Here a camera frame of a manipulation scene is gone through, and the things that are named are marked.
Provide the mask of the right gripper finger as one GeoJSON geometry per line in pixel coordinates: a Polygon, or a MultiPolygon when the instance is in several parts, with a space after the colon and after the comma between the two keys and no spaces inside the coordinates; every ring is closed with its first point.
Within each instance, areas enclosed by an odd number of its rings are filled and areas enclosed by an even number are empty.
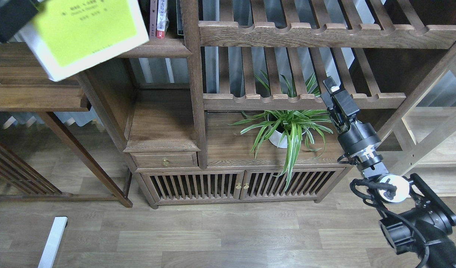
{"type": "Polygon", "coordinates": [[[323,80],[323,85],[330,94],[335,94],[337,91],[340,90],[340,86],[337,85],[332,76],[328,76],[325,80],[323,80]]]}

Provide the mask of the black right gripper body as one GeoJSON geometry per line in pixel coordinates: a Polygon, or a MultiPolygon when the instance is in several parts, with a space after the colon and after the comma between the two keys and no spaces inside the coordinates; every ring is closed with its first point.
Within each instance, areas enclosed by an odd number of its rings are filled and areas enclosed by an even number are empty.
{"type": "Polygon", "coordinates": [[[321,98],[337,132],[346,133],[351,124],[357,121],[357,114],[360,112],[354,99],[345,89],[322,93],[321,98]]]}

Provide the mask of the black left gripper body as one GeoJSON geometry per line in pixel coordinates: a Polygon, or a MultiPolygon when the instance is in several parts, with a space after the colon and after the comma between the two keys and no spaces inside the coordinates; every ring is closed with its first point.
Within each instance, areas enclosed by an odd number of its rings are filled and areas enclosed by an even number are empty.
{"type": "Polygon", "coordinates": [[[38,13],[38,0],[0,0],[0,42],[9,41],[38,13]]]}

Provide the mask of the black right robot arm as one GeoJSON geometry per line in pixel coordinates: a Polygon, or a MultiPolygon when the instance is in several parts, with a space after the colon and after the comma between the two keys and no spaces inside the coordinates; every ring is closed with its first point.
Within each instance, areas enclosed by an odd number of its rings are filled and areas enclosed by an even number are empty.
{"type": "Polygon", "coordinates": [[[456,245],[449,239],[456,214],[416,173],[409,178],[390,173],[376,151],[381,143],[377,132],[357,119],[360,110],[348,91],[332,77],[323,84],[321,98],[344,151],[340,159],[348,159],[362,175],[350,189],[379,212],[388,244],[398,255],[417,254],[419,268],[456,268],[456,245]]]}

